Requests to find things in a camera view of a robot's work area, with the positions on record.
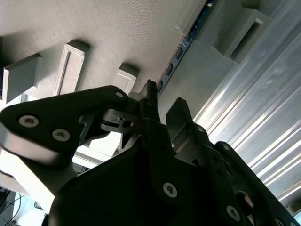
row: silver screw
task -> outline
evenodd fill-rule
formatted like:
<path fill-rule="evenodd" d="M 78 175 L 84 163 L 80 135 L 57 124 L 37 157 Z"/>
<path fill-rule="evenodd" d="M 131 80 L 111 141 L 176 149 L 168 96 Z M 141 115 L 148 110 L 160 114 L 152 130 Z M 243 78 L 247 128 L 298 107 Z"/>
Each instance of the silver screw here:
<path fill-rule="evenodd" d="M 120 92 L 116 92 L 115 94 L 116 94 L 118 97 L 123 97 L 123 94 L 120 93 Z"/>
<path fill-rule="evenodd" d="M 204 132 L 204 129 L 199 125 L 198 125 L 198 130 L 201 131 L 201 132 Z"/>
<path fill-rule="evenodd" d="M 61 142 L 66 142 L 70 139 L 70 133 L 64 129 L 56 129 L 52 132 L 52 137 Z"/>
<path fill-rule="evenodd" d="M 19 119 L 19 123 L 24 127 L 33 128 L 39 124 L 39 120 L 32 115 L 24 115 Z"/>
<path fill-rule="evenodd" d="M 226 145 L 226 144 L 223 144 L 222 145 L 227 151 L 229 151 L 230 150 L 230 148 L 229 148 L 229 146 L 228 145 Z"/>
<path fill-rule="evenodd" d="M 235 220 L 237 222 L 240 221 L 240 215 L 233 206 L 230 206 L 230 205 L 227 206 L 227 212 L 228 212 L 229 216 L 233 218 L 233 220 Z"/>
<path fill-rule="evenodd" d="M 275 221 L 276 221 L 276 223 L 278 224 L 278 226 L 284 226 L 284 224 L 282 223 L 282 221 L 281 221 L 281 220 L 279 220 L 279 219 L 276 219 Z"/>
<path fill-rule="evenodd" d="M 178 192 L 177 192 L 177 189 L 175 188 L 175 186 L 168 182 L 163 184 L 163 191 L 165 192 L 165 194 L 167 194 L 171 198 L 175 198 L 178 195 Z"/>

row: ribbed metal surface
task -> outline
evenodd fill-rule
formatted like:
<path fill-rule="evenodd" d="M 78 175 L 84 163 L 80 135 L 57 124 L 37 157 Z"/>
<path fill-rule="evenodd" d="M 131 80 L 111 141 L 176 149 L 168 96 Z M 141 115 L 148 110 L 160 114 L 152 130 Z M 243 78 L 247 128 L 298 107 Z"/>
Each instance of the ribbed metal surface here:
<path fill-rule="evenodd" d="M 278 6 L 269 30 L 195 118 L 213 143 L 232 145 L 284 203 L 301 181 L 300 9 L 297 0 Z"/>

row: blue circuit board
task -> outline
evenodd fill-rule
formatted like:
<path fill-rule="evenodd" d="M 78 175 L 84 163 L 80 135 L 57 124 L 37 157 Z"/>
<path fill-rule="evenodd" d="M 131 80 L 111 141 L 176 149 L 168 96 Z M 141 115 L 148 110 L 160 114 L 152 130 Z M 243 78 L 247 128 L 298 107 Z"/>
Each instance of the blue circuit board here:
<path fill-rule="evenodd" d="M 215 3 L 217 0 L 208 0 L 200 12 L 197 20 L 195 21 L 193 27 L 189 31 L 189 34 L 182 38 L 180 45 L 176 49 L 173 58 L 167 65 L 166 69 L 163 72 L 163 75 L 157 84 L 158 89 L 158 96 L 161 95 L 165 86 L 169 82 L 170 78 L 172 77 L 174 71 L 176 70 L 177 66 L 179 65 L 180 61 L 184 57 L 185 53 L 188 50 L 188 47 L 192 44 L 192 41 L 195 39 L 196 35 L 203 27 L 206 19 L 208 18 L 209 14 L 211 13 Z"/>

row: black mechanical part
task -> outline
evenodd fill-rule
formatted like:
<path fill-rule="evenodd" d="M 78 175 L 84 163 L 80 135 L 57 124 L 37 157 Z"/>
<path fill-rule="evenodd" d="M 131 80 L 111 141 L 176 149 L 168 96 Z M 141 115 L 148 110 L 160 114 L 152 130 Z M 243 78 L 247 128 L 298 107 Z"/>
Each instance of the black mechanical part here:
<path fill-rule="evenodd" d="M 148 81 L 147 88 L 140 101 L 116 87 L 103 87 L 1 112 L 6 132 L 18 136 L 18 142 L 42 148 L 40 153 L 9 149 L 15 147 L 6 140 L 1 146 L 57 168 L 71 162 L 78 145 L 110 131 L 123 134 L 120 154 L 62 187 L 48 225 L 298 225 L 228 144 L 209 141 L 183 99 L 177 99 L 167 113 L 167 125 L 161 124 L 156 84 Z M 18 118 L 29 114 L 39 119 L 39 125 L 21 127 Z M 55 141 L 51 132 L 57 128 L 69 131 L 71 138 Z M 46 150 L 55 158 L 45 156 Z"/>

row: gray block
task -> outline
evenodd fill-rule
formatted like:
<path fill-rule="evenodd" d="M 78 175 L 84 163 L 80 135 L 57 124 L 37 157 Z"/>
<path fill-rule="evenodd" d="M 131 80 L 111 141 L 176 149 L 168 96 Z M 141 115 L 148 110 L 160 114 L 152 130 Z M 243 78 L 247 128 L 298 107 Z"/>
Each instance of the gray block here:
<path fill-rule="evenodd" d="M 79 41 L 64 45 L 53 95 L 75 92 L 87 59 L 90 46 Z"/>
<path fill-rule="evenodd" d="M 118 72 L 115 76 L 113 86 L 116 86 L 122 91 L 124 91 L 126 94 L 129 94 L 136 82 L 137 75 L 137 68 L 131 65 L 122 64 L 119 67 Z"/>
<path fill-rule="evenodd" d="M 39 72 L 42 58 L 38 54 L 4 67 L 3 101 L 10 102 L 34 86 L 34 79 Z"/>

